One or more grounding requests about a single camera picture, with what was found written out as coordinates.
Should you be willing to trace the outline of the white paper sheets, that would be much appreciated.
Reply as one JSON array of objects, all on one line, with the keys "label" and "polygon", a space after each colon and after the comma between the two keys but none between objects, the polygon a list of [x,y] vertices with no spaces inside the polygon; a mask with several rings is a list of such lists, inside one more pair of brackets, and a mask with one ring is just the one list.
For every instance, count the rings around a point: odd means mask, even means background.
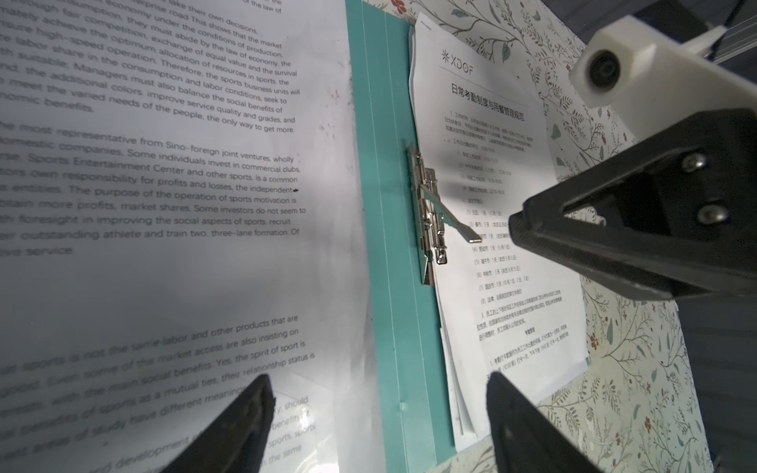
[{"label": "white paper sheets", "polygon": [[479,236],[447,229],[436,264],[455,447],[490,433],[486,384],[504,374],[540,402],[587,369],[579,276],[519,248],[509,227],[556,173],[532,84],[420,15],[413,35],[412,102],[420,153],[441,201]]}]

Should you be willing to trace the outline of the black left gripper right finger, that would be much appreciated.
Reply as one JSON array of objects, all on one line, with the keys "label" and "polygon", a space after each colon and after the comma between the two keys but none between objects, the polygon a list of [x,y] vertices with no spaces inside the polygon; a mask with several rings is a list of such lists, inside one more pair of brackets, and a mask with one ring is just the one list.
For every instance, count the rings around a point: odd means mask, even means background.
[{"label": "black left gripper right finger", "polygon": [[489,376],[486,407],[500,472],[599,473],[500,372]]}]

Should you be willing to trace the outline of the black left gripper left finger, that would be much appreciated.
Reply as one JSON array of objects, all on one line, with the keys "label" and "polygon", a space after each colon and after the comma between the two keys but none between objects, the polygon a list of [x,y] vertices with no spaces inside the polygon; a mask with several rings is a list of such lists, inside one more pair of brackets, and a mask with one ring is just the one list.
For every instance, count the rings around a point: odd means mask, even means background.
[{"label": "black left gripper left finger", "polygon": [[260,471],[275,403],[270,378],[261,374],[164,470]]}]

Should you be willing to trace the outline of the teal plastic folder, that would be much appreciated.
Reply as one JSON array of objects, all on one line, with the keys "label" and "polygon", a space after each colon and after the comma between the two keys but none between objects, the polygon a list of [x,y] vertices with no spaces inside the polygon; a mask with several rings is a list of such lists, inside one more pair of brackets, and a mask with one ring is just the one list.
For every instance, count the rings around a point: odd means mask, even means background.
[{"label": "teal plastic folder", "polygon": [[455,455],[436,295],[421,283],[406,146],[408,21],[346,4],[386,469],[427,472]]}]

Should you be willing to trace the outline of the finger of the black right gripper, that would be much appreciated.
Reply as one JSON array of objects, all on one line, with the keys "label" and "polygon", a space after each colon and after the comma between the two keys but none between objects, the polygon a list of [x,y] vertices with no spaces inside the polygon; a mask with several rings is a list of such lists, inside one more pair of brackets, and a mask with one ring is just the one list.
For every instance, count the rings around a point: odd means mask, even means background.
[{"label": "finger of the black right gripper", "polygon": [[628,299],[752,296],[756,114],[693,114],[534,195],[509,230]]}]

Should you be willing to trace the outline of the metal folder clip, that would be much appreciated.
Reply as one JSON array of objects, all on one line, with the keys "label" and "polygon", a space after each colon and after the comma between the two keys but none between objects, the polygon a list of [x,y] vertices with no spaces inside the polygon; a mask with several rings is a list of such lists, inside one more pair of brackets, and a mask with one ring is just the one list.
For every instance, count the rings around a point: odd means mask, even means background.
[{"label": "metal folder clip", "polygon": [[415,143],[406,148],[410,175],[410,191],[416,225],[421,283],[436,285],[435,266],[446,265],[446,230],[456,230],[468,244],[481,244],[482,238],[469,226],[463,224],[442,202],[438,192],[438,180],[433,169],[425,166]]}]

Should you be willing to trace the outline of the printed paper sheet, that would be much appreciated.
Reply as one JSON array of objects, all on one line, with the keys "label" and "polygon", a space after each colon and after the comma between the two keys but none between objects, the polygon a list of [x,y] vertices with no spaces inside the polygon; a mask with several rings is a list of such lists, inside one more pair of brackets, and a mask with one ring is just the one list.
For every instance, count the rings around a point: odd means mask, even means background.
[{"label": "printed paper sheet", "polygon": [[1,468],[384,472],[341,1],[1,5]]}]

